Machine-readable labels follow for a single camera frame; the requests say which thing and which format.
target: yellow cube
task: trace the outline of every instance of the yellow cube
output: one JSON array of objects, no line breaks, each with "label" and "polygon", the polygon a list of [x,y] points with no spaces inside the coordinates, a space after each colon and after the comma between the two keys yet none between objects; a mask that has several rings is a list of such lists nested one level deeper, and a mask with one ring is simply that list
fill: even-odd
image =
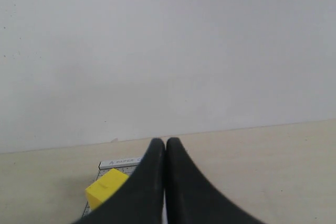
[{"label": "yellow cube", "polygon": [[111,169],[86,188],[85,194],[91,210],[96,209],[110,198],[127,179],[128,175],[125,173]]}]

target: beige table surface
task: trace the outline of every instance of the beige table surface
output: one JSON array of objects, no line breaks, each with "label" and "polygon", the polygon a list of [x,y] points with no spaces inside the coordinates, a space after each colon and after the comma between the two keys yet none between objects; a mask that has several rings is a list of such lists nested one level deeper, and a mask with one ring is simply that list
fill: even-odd
[{"label": "beige table surface", "polygon": [[[182,135],[206,177],[267,223],[336,223],[336,120]],[[101,160],[148,140],[0,155],[0,223],[71,223]]]}]

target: yellow block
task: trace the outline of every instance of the yellow block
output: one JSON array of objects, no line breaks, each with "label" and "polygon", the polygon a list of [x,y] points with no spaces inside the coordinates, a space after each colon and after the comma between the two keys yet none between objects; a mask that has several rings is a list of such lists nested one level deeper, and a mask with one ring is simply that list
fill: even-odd
[{"label": "yellow block", "polygon": [[86,188],[85,194],[91,210],[96,209],[110,198],[127,179],[128,175],[125,173],[111,169]]}]

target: white wall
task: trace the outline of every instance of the white wall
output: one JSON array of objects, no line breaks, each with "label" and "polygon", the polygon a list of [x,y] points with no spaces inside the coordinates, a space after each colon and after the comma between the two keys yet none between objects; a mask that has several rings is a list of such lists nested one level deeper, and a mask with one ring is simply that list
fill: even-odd
[{"label": "white wall", "polygon": [[0,152],[336,117],[336,0],[0,0]]}]

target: table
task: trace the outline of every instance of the table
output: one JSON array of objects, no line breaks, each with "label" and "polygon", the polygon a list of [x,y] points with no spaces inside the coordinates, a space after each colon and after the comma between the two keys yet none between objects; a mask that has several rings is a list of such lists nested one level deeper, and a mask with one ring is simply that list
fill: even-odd
[{"label": "table", "polygon": [[[179,137],[214,186],[262,221],[335,223],[336,120]],[[71,223],[99,162],[141,156],[149,142],[1,154],[0,223]]]}]

